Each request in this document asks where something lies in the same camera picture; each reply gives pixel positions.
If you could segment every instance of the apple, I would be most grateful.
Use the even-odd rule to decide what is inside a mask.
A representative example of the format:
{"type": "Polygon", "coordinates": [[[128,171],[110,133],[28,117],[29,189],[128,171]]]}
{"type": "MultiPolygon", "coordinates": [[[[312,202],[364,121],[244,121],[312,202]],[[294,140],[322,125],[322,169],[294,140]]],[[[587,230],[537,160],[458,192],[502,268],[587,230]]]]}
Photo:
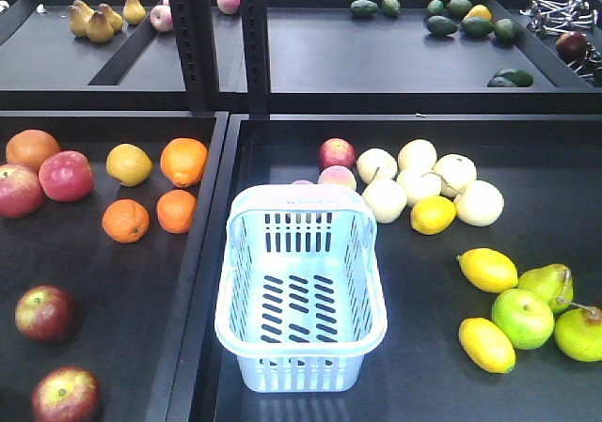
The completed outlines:
{"type": "Polygon", "coordinates": [[[75,334],[77,305],[66,290],[42,285],[24,293],[15,307],[17,329],[25,337],[60,344],[75,334]]]}
{"type": "Polygon", "coordinates": [[[1,217],[23,217],[43,202],[44,192],[35,171],[24,165],[0,165],[1,217]]]}
{"type": "Polygon", "coordinates": [[[376,178],[395,178],[397,161],[384,149],[370,148],[359,155],[356,169],[361,180],[370,184],[376,178]]]}
{"type": "Polygon", "coordinates": [[[430,170],[436,163],[435,146],[424,138],[417,138],[406,143],[397,155],[397,165],[400,170],[419,168],[430,170]]]}
{"type": "Polygon", "coordinates": [[[406,168],[399,172],[396,180],[404,188],[410,207],[427,196],[441,193],[441,178],[430,170],[406,168]]]}
{"type": "Polygon", "coordinates": [[[36,422],[92,422],[101,406],[101,387],[88,370],[56,368],[36,385],[31,407],[36,422]]]}
{"type": "Polygon", "coordinates": [[[587,53],[589,41],[585,34],[578,30],[564,32],[556,40],[556,52],[565,62],[580,60],[587,53]]]}
{"type": "Polygon", "coordinates": [[[344,185],[351,190],[357,188],[356,177],[349,168],[343,165],[331,165],[322,170],[318,178],[318,183],[344,185]]]}
{"type": "Polygon", "coordinates": [[[373,180],[361,194],[378,223],[392,223],[401,215],[407,203],[404,189],[389,178],[373,180]]]}
{"type": "Polygon", "coordinates": [[[460,154],[446,154],[433,167],[441,177],[441,194],[453,198],[462,192],[469,182],[477,179],[475,164],[460,154]]]}
{"type": "Polygon", "coordinates": [[[484,180],[474,180],[453,200],[458,218],[474,227],[487,227],[498,220],[504,197],[498,188],[484,180]]]}
{"type": "Polygon", "coordinates": [[[491,321],[519,350],[541,347],[554,331],[554,314],[547,302],[524,289],[508,289],[498,295],[491,308],[491,321]]]}
{"type": "Polygon", "coordinates": [[[356,162],[356,149],[347,140],[333,137],[324,141],[320,146],[320,169],[324,170],[331,165],[342,165],[347,168],[356,162]]]}
{"type": "Polygon", "coordinates": [[[66,149],[53,154],[42,163],[38,176],[46,196],[55,201],[77,201],[94,190],[92,168],[79,151],[66,149]]]}
{"type": "Polygon", "coordinates": [[[171,32],[173,30],[171,7],[163,4],[154,6],[150,11],[150,23],[158,32],[171,32]]]}
{"type": "Polygon", "coordinates": [[[233,15],[241,6],[241,0],[215,0],[217,8],[225,15],[233,15]]]}

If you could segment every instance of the apple stem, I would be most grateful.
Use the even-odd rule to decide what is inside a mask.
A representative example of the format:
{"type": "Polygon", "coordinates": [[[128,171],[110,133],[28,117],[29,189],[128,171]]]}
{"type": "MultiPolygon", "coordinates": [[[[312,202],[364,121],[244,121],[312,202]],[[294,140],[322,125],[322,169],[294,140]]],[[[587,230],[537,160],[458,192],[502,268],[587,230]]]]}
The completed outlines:
{"type": "Polygon", "coordinates": [[[460,192],[459,190],[456,190],[456,189],[454,189],[454,188],[453,188],[453,187],[450,185],[450,183],[449,183],[449,182],[448,182],[448,181],[447,181],[445,178],[443,178],[441,175],[439,175],[439,174],[438,174],[436,171],[429,170],[429,171],[427,171],[426,173],[424,173],[424,174],[423,174],[421,177],[422,177],[422,178],[424,178],[426,175],[436,175],[436,176],[439,176],[439,177],[441,178],[441,180],[442,180],[443,182],[445,182],[445,185],[447,185],[448,187],[450,187],[450,188],[451,188],[451,189],[452,189],[454,192],[456,192],[458,195],[461,195],[461,194],[462,194],[462,192],[460,192]]]}

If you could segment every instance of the orange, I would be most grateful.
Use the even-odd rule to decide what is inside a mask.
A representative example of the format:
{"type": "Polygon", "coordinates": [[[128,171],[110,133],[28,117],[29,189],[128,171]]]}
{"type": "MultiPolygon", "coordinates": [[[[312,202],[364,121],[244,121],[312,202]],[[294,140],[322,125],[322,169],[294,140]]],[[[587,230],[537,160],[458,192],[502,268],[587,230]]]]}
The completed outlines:
{"type": "Polygon", "coordinates": [[[161,171],[176,187],[198,184],[205,172],[209,150],[194,138],[174,138],[161,152],[161,171]]]}
{"type": "Polygon", "coordinates": [[[41,163],[59,151],[61,147],[49,133],[39,129],[27,129],[8,140],[7,162],[25,165],[38,172],[41,163]]]}
{"type": "Polygon", "coordinates": [[[144,206],[133,199],[118,199],[109,205],[103,214],[103,229],[119,243],[140,240],[149,230],[151,218],[144,206]]]}
{"type": "Polygon", "coordinates": [[[197,207],[197,199],[182,189],[163,194],[157,201],[157,218],[161,227],[172,234],[190,230],[197,207]]]}

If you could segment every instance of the pear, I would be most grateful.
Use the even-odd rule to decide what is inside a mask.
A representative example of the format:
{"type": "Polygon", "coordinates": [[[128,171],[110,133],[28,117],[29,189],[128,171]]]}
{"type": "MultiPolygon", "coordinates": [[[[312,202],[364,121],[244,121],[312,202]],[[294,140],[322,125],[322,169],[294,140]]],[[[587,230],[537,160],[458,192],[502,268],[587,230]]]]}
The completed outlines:
{"type": "Polygon", "coordinates": [[[68,6],[67,11],[69,12],[69,29],[76,37],[85,37],[89,16],[77,6],[68,6]]]}
{"type": "Polygon", "coordinates": [[[87,22],[86,35],[95,43],[105,43],[113,38],[113,27],[101,11],[95,11],[87,22]]]}
{"type": "Polygon", "coordinates": [[[84,14],[87,16],[88,19],[90,19],[92,17],[92,15],[94,14],[94,9],[91,8],[88,4],[86,4],[82,0],[74,0],[71,5],[80,8],[84,12],[84,14]]]}
{"type": "Polygon", "coordinates": [[[117,33],[123,28],[123,17],[119,15],[115,10],[108,4],[99,4],[98,10],[103,13],[106,20],[113,27],[113,32],[117,33]]]}
{"type": "Polygon", "coordinates": [[[563,312],[573,300],[573,276],[564,264],[527,270],[519,276],[516,286],[538,294],[554,314],[563,312]]]}
{"type": "Polygon", "coordinates": [[[123,6],[123,18],[129,24],[138,25],[147,16],[147,10],[140,3],[140,0],[125,0],[123,6]]]}
{"type": "Polygon", "coordinates": [[[602,310],[595,306],[571,305],[577,308],[566,311],[556,320],[556,345],[576,361],[602,361],[602,310]]]}

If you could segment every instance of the green apple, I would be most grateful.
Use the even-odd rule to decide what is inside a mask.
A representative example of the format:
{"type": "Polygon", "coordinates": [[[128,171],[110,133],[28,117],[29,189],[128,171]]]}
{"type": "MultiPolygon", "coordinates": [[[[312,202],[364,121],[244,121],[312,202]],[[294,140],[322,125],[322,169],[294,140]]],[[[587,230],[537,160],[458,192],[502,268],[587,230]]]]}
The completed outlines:
{"type": "Polygon", "coordinates": [[[491,320],[515,349],[532,350],[544,345],[554,331],[554,314],[535,292],[508,289],[496,298],[491,320]]]}
{"type": "Polygon", "coordinates": [[[602,361],[602,310],[578,306],[558,317],[554,327],[556,345],[576,361],[602,361]]]}
{"type": "Polygon", "coordinates": [[[548,264],[527,270],[518,278],[517,287],[535,292],[547,302],[554,314],[563,312],[573,300],[573,277],[564,264],[548,264]]]}

